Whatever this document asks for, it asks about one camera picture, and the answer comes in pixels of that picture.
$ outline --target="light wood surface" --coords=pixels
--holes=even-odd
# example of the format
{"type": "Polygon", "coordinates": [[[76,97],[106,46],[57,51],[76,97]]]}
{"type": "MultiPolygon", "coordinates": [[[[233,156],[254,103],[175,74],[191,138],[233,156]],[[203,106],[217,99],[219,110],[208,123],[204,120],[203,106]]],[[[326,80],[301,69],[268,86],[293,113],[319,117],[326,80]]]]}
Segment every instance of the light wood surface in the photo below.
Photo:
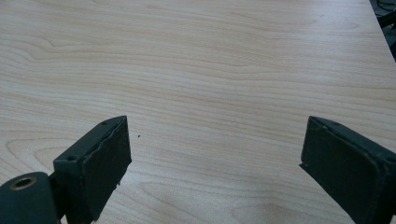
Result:
{"type": "Polygon", "coordinates": [[[0,183],[128,116],[98,223],[353,223],[298,166],[308,116],[396,150],[368,0],[0,0],[0,78],[0,183]]]}

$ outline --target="wood grain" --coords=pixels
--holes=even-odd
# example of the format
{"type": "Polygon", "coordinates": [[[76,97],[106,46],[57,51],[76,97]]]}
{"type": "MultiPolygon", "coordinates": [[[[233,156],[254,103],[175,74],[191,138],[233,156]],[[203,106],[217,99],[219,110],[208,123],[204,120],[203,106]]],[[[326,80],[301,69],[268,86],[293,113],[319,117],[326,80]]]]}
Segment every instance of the wood grain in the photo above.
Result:
{"type": "Polygon", "coordinates": [[[308,116],[396,151],[367,0],[0,0],[0,78],[0,183],[128,116],[98,223],[352,223],[298,167],[308,116]]]}

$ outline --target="black object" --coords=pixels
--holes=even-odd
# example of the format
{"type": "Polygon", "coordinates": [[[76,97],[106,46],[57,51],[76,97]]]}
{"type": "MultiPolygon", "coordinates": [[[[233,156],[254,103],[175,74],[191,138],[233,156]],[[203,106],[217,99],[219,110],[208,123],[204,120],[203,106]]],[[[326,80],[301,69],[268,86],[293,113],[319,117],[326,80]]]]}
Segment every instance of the black object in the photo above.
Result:
{"type": "Polygon", "coordinates": [[[105,120],[54,160],[54,173],[30,173],[0,188],[1,223],[97,220],[131,163],[126,116],[105,120]]]}
{"type": "Polygon", "coordinates": [[[396,11],[392,11],[385,16],[378,17],[378,23],[381,26],[381,29],[396,23],[396,11]]]}
{"type": "Polygon", "coordinates": [[[390,223],[396,154],[327,119],[310,117],[301,167],[356,223],[390,223]]]}

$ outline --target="wooden table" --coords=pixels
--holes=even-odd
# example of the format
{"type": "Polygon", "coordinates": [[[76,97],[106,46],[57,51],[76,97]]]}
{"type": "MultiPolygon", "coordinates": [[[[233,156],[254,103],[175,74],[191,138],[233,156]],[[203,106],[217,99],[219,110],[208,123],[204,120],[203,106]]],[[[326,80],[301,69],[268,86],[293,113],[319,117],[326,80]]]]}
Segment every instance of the wooden table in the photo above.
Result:
{"type": "Polygon", "coordinates": [[[308,116],[396,150],[368,0],[0,1],[0,182],[127,115],[98,223],[352,223],[299,166],[308,116]]]}

